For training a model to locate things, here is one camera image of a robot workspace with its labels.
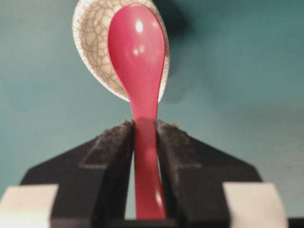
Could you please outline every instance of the white block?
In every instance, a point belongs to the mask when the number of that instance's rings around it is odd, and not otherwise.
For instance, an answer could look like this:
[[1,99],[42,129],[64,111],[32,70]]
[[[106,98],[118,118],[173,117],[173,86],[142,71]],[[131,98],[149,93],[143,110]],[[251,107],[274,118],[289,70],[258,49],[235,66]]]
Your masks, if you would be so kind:
[[0,202],[1,228],[49,228],[58,185],[8,187]]
[[231,228],[288,228],[284,207],[272,183],[224,182]]

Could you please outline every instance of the teal wall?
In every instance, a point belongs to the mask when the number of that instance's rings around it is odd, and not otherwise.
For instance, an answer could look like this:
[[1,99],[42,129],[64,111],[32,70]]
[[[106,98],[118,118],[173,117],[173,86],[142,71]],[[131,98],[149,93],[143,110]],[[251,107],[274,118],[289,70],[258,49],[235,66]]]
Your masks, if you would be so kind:
[[[78,56],[76,2],[1,1],[0,195],[27,168],[131,118]],[[304,1],[155,2],[171,42],[159,117],[254,164],[288,216],[304,216]]]

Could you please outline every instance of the crackle glaze bowl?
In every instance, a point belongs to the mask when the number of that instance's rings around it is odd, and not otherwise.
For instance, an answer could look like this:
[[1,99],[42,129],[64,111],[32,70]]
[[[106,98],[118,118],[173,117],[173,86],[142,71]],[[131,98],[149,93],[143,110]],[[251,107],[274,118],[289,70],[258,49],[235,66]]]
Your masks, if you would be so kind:
[[73,36],[77,50],[93,76],[118,97],[129,101],[107,50],[107,35],[114,14],[123,6],[142,4],[150,9],[158,19],[166,40],[166,54],[159,91],[160,101],[167,83],[170,54],[166,27],[152,0],[79,0],[73,16]]

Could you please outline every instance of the crackle pattern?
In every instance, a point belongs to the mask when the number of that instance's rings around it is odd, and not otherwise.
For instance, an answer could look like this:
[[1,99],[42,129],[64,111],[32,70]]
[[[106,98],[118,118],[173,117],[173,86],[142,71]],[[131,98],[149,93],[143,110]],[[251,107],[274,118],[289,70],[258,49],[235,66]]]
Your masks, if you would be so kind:
[[123,6],[138,3],[149,8],[157,17],[166,39],[166,56],[159,91],[161,100],[169,73],[169,41],[165,25],[152,0],[79,0],[73,16],[73,36],[77,50],[94,77],[108,90],[129,101],[112,68],[107,51],[107,34],[114,14]]

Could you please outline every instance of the spoon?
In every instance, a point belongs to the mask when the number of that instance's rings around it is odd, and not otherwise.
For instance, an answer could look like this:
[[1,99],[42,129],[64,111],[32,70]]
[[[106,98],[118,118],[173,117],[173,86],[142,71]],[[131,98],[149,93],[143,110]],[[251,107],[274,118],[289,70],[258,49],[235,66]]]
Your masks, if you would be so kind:
[[107,44],[135,120],[136,217],[165,219],[154,127],[165,57],[163,31],[149,9],[131,4],[112,18]]

